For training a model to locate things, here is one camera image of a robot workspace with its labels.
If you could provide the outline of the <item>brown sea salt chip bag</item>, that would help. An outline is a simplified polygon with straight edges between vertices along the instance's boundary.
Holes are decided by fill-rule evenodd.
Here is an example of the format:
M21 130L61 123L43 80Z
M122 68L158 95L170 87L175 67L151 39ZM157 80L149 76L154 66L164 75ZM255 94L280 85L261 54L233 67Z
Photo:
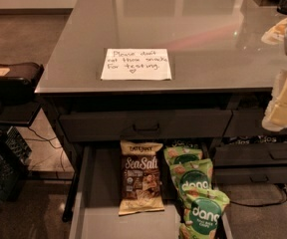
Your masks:
M121 141L122 200L119 215L163 211L157 142Z

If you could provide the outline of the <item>right top drawer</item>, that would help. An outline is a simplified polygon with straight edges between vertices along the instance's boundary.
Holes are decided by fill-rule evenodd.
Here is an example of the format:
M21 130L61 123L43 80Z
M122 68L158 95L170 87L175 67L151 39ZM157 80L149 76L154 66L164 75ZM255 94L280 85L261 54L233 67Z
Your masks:
M233 110L230 122L225 130L225 137L255 136L255 135L283 135L287 134L287 128L281 131L270 131L262 127L264 117L263 109Z

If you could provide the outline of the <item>right middle drawer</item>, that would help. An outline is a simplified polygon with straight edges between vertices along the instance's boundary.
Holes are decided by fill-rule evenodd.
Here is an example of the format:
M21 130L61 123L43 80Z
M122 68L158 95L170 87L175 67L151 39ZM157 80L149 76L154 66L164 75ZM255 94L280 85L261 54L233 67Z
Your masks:
M217 167L287 164L287 142L225 145L216 149L213 161Z

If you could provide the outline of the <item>right bottom drawer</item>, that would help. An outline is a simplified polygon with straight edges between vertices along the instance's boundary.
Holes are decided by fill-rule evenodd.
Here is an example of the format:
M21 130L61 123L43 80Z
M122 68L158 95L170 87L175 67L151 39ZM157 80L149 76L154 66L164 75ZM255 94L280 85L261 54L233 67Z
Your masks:
M287 183L287 166L259 168L215 168L217 184Z

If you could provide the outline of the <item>green Dang chip bag middle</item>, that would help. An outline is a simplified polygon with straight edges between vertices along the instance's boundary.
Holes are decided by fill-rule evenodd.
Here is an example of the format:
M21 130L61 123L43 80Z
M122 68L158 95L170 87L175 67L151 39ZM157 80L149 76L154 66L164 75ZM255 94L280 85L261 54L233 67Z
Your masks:
M183 194L186 187L209 189L212 181L213 164L207 159L173 164L169 167L174 187Z

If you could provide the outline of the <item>green dang chip bag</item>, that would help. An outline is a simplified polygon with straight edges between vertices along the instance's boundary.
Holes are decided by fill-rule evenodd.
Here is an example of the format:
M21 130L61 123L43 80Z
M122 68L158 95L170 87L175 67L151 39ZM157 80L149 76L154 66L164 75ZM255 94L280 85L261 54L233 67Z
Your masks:
M163 154L168 165L201 160L203 157L203 152L201 149L191 148L188 146L167 147L163 151Z
M183 194L186 187L209 189L212 181L213 164L207 159L173 164L169 167L174 187Z
M183 222L179 239L214 239L218 221L229 197L220 190L187 186L180 198L183 203Z

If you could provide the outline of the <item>green Dang chip bag rear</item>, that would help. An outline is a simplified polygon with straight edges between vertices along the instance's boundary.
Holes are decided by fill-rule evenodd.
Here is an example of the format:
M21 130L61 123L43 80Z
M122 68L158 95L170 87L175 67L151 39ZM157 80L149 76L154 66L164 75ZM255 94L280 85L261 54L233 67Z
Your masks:
M188 146L167 147L163 151L163 154L168 165L201 160L203 157L203 152L201 149L191 148Z

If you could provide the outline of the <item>green Dang chip bag front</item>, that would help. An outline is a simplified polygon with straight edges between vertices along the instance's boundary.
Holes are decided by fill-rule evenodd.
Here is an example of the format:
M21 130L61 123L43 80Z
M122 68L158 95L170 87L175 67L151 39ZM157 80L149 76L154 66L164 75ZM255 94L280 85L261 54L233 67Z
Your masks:
M180 198L183 203L183 222L179 239L214 239L218 221L229 197L220 190L187 186Z

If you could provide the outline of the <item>closed grey top drawer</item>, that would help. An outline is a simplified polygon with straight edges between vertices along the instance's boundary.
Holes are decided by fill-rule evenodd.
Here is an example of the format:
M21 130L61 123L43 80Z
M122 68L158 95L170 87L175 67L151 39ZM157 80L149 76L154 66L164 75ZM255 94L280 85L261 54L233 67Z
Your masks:
M222 136L232 116L225 110L75 113L59 122L71 142Z

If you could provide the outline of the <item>open grey middle drawer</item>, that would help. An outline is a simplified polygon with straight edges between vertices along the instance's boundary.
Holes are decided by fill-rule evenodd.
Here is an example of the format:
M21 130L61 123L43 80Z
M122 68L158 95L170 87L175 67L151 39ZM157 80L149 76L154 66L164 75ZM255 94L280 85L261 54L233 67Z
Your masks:
M156 157L164 210L121 216L121 148L115 142L86 146L69 239L179 239L180 203L163 153Z

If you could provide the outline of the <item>white handwritten paper note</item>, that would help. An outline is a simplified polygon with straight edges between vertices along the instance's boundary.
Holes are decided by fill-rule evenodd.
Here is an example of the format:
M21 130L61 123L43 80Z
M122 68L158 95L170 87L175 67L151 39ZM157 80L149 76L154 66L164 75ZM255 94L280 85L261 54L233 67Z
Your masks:
M108 49L102 80L171 80L167 49Z

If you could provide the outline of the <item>black office chair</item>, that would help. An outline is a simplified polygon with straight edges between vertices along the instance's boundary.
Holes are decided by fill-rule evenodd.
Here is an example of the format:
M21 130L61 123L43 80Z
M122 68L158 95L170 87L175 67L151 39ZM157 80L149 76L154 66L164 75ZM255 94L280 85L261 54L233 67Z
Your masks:
M32 123L41 107L35 89L43 72L44 67L33 62L0 64L0 125Z

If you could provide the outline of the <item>dark milk crate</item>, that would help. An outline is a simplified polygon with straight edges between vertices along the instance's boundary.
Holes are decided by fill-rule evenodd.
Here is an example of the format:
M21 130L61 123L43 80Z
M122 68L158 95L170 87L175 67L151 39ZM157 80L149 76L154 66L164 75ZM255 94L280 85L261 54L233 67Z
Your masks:
M26 161L32 150L14 126L0 128L0 202L19 195L28 174Z

